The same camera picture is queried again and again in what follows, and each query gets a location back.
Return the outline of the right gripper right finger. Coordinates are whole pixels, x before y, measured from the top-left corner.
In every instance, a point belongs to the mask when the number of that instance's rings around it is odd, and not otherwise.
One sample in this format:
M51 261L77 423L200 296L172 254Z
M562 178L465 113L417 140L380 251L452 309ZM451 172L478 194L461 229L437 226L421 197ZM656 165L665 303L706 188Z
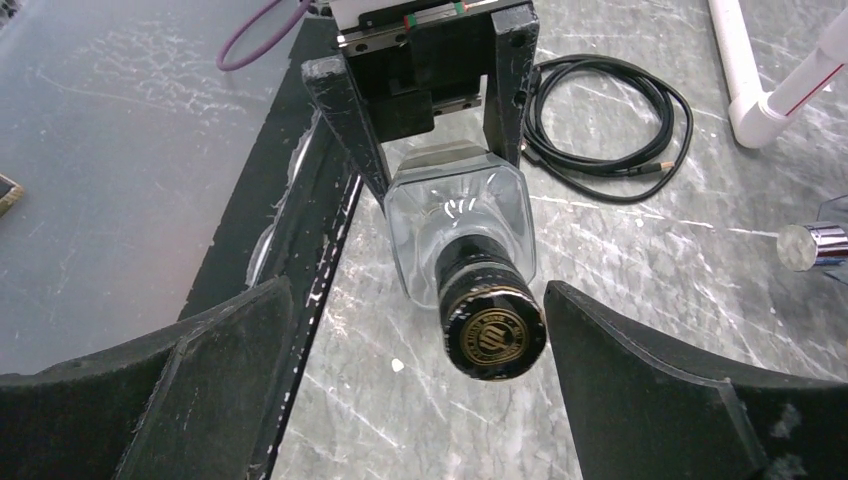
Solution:
M843 479L847 386L710 353L552 281L550 344L586 479Z

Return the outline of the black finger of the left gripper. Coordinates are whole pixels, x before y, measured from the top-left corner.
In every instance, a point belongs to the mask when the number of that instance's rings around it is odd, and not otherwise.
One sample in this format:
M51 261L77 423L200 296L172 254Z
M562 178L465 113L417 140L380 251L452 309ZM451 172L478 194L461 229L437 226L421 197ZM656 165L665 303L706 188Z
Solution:
M492 13L490 23L493 36L484 104L484 136L490 151L517 166L539 19L532 5L514 5Z
M331 55L307 60L301 65L301 76L355 172L378 205L383 206L391 182L390 171L346 58Z

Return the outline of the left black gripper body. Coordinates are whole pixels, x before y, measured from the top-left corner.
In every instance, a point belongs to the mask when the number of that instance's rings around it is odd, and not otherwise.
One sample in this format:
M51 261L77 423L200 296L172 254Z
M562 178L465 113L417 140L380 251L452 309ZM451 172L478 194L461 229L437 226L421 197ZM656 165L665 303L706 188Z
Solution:
M496 93L498 1L337 1L338 44L378 142L433 130L435 119Z

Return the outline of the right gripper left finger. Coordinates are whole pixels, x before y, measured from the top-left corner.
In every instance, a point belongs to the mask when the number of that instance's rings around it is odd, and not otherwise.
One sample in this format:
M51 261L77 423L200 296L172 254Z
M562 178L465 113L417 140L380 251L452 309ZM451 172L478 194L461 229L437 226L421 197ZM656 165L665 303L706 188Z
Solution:
M276 448L285 279L124 344L1 378L5 479L258 479Z

